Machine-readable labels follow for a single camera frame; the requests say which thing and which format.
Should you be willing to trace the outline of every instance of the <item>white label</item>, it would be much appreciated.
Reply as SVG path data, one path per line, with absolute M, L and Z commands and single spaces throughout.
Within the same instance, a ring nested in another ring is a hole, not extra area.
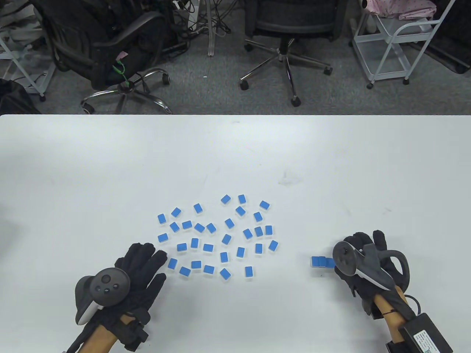
M 435 343 L 433 343 L 427 331 L 422 330 L 419 333 L 416 333 L 414 335 L 414 339 L 419 345 L 420 349 L 422 349 L 423 353 L 440 353 L 439 349 Z

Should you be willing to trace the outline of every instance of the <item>black glove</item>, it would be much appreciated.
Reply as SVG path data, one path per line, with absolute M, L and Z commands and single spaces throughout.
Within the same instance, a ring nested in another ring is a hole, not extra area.
M 374 231 L 373 240 L 374 240 L 374 244 L 376 245 L 376 248 L 379 251 L 387 250 L 386 239 L 384 238 L 384 233 L 382 231 Z M 346 237 L 344 241 L 351 244 L 358 251 L 362 251 L 363 246 L 365 246 L 366 244 L 373 243 L 373 241 L 371 241 L 371 238 L 367 234 L 361 233 L 361 232 L 358 232 L 352 236 Z M 393 278 L 396 285 L 405 292 L 407 289 L 406 285 L 408 285 L 408 283 L 405 283 L 404 276 L 396 269 L 395 265 L 391 261 L 391 258 L 389 257 L 385 258 L 381 260 L 380 263 L 381 263 L 381 267 L 387 273 L 389 273 L 389 275 Z M 372 284 L 371 282 L 367 281 L 366 279 L 361 278 L 358 275 L 351 276 L 351 277 L 346 276 L 337 267 L 335 267 L 335 273 L 338 274 L 338 276 L 349 285 L 354 297 L 356 296 L 355 292 L 358 293 L 358 295 L 362 299 L 363 309 L 368 315 L 371 315 L 374 319 L 380 319 L 383 317 L 381 314 L 381 311 L 378 309 L 378 307 L 374 303 L 374 296 L 376 294 L 384 295 L 385 292 L 392 292 L 392 291 L 389 291 L 389 290 L 385 291 L 377 287 L 376 285 Z M 401 305 L 400 302 L 403 303 L 402 299 L 400 299 L 397 292 L 387 293 L 386 296 L 390 297 L 387 300 L 394 308 L 395 308 L 394 303 L 397 305 Z M 405 309 L 405 311 L 406 311 L 406 314 L 410 314 L 410 312 L 407 309 Z
M 157 298 L 167 276 L 155 273 L 167 261 L 167 253 L 146 243 L 132 244 L 124 257 L 116 260 L 114 266 L 127 273 L 130 290 L 126 298 L 117 305 L 98 310 L 85 325 L 82 333 L 67 350 L 75 353 L 82 343 L 87 341 L 99 325 L 112 332 L 128 351 L 134 352 L 139 344 L 145 342 L 147 333 L 143 330 L 150 320 L 149 309 Z M 128 325 L 120 318 L 122 315 L 135 317 Z

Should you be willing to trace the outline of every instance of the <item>office chair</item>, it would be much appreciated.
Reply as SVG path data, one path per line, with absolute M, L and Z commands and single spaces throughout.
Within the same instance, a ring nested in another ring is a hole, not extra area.
M 273 53 L 273 56 L 256 66 L 239 79 L 242 90 L 249 89 L 247 78 L 275 59 L 284 64 L 290 82 L 291 104 L 301 105 L 293 78 L 290 60 L 301 61 L 324 69 L 330 75 L 332 67 L 322 61 L 292 52 L 293 43 L 301 38 L 324 37 L 337 39 L 342 31 L 348 0 L 245 0 L 245 35 L 280 38 L 278 48 L 269 48 L 246 39 L 245 50 L 254 47 Z
M 164 85 L 170 84 L 165 70 L 149 68 L 157 60 L 165 40 L 164 16 L 159 12 L 144 13 L 140 5 L 132 10 L 121 8 L 121 13 L 112 12 L 110 1 L 104 1 L 30 0 L 37 10 L 56 67 L 76 72 L 90 80 L 93 89 L 99 90 L 81 101 L 86 114 L 95 111 L 89 99 L 108 95 L 120 96 L 116 114 L 123 111 L 128 97 L 141 98 L 172 114 L 163 100 L 150 94 L 146 84 L 146 79 L 156 73 L 162 73 Z

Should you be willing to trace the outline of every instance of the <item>white cart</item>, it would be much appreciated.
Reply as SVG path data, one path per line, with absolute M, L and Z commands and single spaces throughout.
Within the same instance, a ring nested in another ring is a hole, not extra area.
M 380 18 L 364 11 L 356 29 L 352 28 L 355 34 L 350 45 L 355 48 L 363 70 L 370 81 L 366 88 L 372 89 L 373 84 L 379 80 L 401 77 L 404 78 L 403 84 L 408 85 L 409 76 L 454 3 L 455 0 L 450 0 L 438 20 L 420 18 L 401 21 L 397 18 Z M 374 19 L 379 33 L 363 34 L 369 16 Z M 425 41 L 425 43 L 411 65 L 400 44 L 420 41 Z

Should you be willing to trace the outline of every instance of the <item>pink cloth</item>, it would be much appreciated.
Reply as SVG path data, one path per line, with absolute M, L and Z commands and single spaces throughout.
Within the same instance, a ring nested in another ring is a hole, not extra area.
M 366 10 L 379 17 L 412 20 L 432 17 L 437 6 L 429 0 L 367 0 Z

